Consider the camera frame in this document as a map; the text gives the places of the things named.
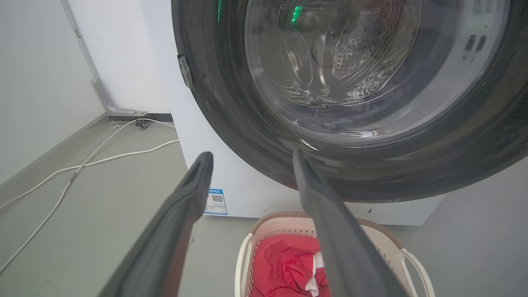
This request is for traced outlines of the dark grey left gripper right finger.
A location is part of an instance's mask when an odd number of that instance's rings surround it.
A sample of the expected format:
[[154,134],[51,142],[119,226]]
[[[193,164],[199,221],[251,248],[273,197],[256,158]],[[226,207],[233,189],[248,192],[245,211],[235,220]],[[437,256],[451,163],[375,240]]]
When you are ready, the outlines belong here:
[[332,297],[406,297],[342,198],[301,150],[292,155],[301,205],[313,220]]

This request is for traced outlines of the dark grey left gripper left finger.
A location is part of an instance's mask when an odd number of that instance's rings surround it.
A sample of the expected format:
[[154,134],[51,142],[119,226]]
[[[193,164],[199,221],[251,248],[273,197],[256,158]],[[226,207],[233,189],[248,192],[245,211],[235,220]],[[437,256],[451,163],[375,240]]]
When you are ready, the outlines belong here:
[[201,153],[99,293],[177,297],[193,225],[205,212],[214,158]]

